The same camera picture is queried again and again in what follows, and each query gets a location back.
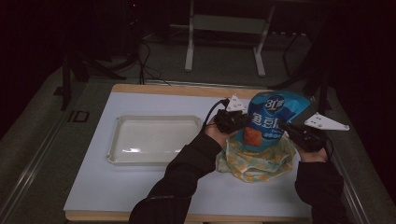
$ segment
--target hand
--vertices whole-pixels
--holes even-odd
[[[227,146],[227,139],[234,136],[237,132],[233,132],[230,134],[222,133],[218,126],[216,126],[214,119],[209,121],[205,128],[205,134],[209,137],[213,138],[216,142],[219,143],[221,147]]]
[[[294,144],[294,146],[297,148],[297,151],[300,154],[300,158],[302,162],[314,162],[314,161],[326,162],[328,160],[327,153],[324,147],[319,151],[307,152],[303,150],[301,147],[297,146],[296,144]]]

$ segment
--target white tabletop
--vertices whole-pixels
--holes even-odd
[[[64,206],[66,217],[69,220],[127,220],[133,207],[163,177],[163,166],[118,166],[106,159],[118,117],[194,115],[204,120],[219,99],[221,97],[111,92]],[[245,183],[232,174],[217,171],[206,175],[199,180],[187,220],[310,218],[310,207],[299,199],[294,189],[298,160],[297,154],[291,172],[267,182]]]

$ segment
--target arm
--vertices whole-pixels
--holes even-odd
[[[184,146],[163,179],[134,207],[129,223],[184,223],[198,179],[216,169],[216,156],[229,136],[210,125]]]
[[[324,148],[319,152],[297,149],[301,161],[295,188],[301,200],[312,205],[314,223],[350,223],[341,201],[344,178],[328,161]]]

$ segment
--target white bracket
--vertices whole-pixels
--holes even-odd
[[[242,111],[242,114],[246,114],[248,112],[248,109],[244,104],[242,104],[241,100],[236,97],[236,95],[233,95],[233,97],[230,100],[230,103],[228,103],[226,110],[228,112],[232,111]]]
[[[339,123],[335,120],[326,118],[319,113],[316,113],[310,119],[304,123],[306,126],[313,127],[321,130],[336,130],[336,131],[348,131],[349,126]]]

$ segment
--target plastic tray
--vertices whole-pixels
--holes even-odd
[[[195,116],[117,118],[109,162],[116,165],[166,165],[200,131]]]

